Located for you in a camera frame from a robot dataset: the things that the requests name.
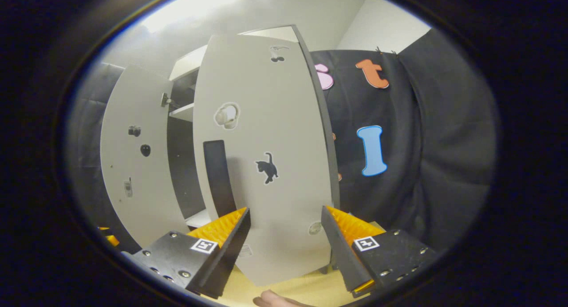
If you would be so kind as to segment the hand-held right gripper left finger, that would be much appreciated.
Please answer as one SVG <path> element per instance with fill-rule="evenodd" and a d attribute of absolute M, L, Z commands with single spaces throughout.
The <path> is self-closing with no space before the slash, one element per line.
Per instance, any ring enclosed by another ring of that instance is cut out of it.
<path fill-rule="evenodd" d="M 221 297 L 250 229 L 243 207 L 189 233 L 167 232 L 122 255 L 142 274 L 183 295 Z"/>

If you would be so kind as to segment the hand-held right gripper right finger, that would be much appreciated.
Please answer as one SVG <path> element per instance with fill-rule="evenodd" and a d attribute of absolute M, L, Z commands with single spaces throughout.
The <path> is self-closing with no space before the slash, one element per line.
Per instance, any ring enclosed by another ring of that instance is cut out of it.
<path fill-rule="evenodd" d="M 392 290 L 438 257 L 403 230 L 385 230 L 333 207 L 322 207 L 321 224 L 343 283 L 355 298 Z"/>

